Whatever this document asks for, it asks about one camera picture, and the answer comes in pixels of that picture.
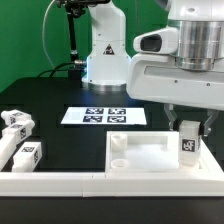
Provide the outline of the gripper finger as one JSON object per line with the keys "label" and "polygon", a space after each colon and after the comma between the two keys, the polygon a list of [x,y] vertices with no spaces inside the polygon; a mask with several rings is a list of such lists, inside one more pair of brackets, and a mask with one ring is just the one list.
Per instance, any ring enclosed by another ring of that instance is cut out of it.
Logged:
{"label": "gripper finger", "polygon": [[177,114],[174,110],[174,105],[173,104],[165,104],[164,111],[169,120],[169,128],[172,131],[176,131],[178,129],[178,118],[177,118]]}
{"label": "gripper finger", "polygon": [[207,120],[203,123],[203,135],[208,136],[211,132],[211,125],[214,123],[214,121],[217,119],[219,115],[219,112],[217,110],[207,110]]}

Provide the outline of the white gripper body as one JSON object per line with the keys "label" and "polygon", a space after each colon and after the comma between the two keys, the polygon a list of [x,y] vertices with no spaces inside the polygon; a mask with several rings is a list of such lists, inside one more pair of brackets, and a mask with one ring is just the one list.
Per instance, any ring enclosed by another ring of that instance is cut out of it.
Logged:
{"label": "white gripper body", "polygon": [[168,55],[136,54],[127,92],[133,99],[224,111],[224,59],[210,71],[191,71]]}

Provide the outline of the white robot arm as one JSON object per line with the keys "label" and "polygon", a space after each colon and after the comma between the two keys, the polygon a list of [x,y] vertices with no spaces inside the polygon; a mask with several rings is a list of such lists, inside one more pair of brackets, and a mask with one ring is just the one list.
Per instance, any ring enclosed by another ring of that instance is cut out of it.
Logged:
{"label": "white robot arm", "polygon": [[137,36],[136,54],[125,49],[126,18],[113,2],[92,3],[92,51],[86,86],[100,91],[125,87],[133,99],[160,102],[178,130],[176,105],[205,108],[199,125],[206,136],[224,111],[224,0],[154,0],[168,13],[167,25]]}

